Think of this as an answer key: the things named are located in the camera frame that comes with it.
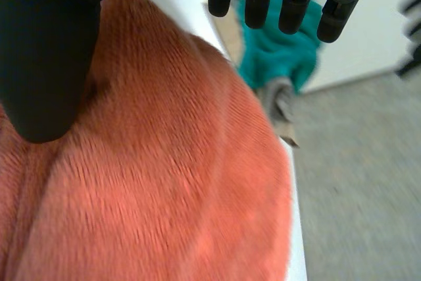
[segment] black rubber fingertip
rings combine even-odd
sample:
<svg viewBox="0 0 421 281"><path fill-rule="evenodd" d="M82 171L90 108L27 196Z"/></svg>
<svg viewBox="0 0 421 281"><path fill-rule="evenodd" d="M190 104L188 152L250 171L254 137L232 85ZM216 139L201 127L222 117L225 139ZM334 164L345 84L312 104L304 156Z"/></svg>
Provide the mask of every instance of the black rubber fingertip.
<svg viewBox="0 0 421 281"><path fill-rule="evenodd" d="M230 8L231 0L208 0L208 9L211 15L223 17Z"/></svg>
<svg viewBox="0 0 421 281"><path fill-rule="evenodd" d="M278 28L285 34L295 34L303 22L307 6L297 6L283 1Z"/></svg>
<svg viewBox="0 0 421 281"><path fill-rule="evenodd" d="M267 11L245 6L245 24L250 29L259 29L266 22Z"/></svg>
<svg viewBox="0 0 421 281"><path fill-rule="evenodd" d="M330 24L325 15L323 15L317 28L317 37L322 42L333 43L341 35L344 26Z"/></svg>

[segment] teal cloth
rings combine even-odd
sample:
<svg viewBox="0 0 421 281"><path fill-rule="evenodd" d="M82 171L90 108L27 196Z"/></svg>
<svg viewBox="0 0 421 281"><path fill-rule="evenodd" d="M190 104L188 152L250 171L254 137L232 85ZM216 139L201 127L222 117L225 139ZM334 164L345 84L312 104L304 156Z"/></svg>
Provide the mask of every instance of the teal cloth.
<svg viewBox="0 0 421 281"><path fill-rule="evenodd" d="M245 52L238 68L240 76L252 89L263 87L271 79L287 76L298 93L317 64L317 26L322 8L311 1L303 23L296 34L287 35L278 29L282 0L270 0L268 16L261 29L245 25L245 0L239 0L237 15L243 28Z"/></svg>

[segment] gray carpet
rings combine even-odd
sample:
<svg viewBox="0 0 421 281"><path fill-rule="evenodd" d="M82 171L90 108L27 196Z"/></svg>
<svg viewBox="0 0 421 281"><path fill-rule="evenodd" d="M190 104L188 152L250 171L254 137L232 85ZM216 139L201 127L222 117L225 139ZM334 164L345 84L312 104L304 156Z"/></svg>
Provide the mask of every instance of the gray carpet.
<svg viewBox="0 0 421 281"><path fill-rule="evenodd" d="M421 71L301 96L295 116L309 281L421 280Z"/></svg>

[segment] orange towel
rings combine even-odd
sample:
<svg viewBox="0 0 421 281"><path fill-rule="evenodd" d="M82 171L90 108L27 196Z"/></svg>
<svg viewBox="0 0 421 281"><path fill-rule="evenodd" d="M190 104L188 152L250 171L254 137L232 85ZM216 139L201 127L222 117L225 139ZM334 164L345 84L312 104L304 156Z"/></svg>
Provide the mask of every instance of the orange towel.
<svg viewBox="0 0 421 281"><path fill-rule="evenodd" d="M223 57L149 0L105 0L78 120L0 110L0 280L283 280L286 152Z"/></svg>

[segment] terry cloth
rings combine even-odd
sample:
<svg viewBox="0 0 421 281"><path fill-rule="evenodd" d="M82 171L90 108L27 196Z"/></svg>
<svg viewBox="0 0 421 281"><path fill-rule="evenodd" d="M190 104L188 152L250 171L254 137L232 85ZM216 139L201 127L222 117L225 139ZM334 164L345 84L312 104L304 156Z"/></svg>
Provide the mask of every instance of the terry cloth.
<svg viewBox="0 0 421 281"><path fill-rule="evenodd" d="M149 0L104 0L77 119L0 111L0 280L284 280L287 153L222 55Z"/></svg>
<svg viewBox="0 0 421 281"><path fill-rule="evenodd" d="M262 88L274 78L287 76L298 93L316 68L317 27L322 8L311 1L299 31L293 35L278 29L282 0L270 0L268 16L261 29L245 25L245 0L239 0L237 15L243 29L245 52L238 72L252 89Z"/></svg>

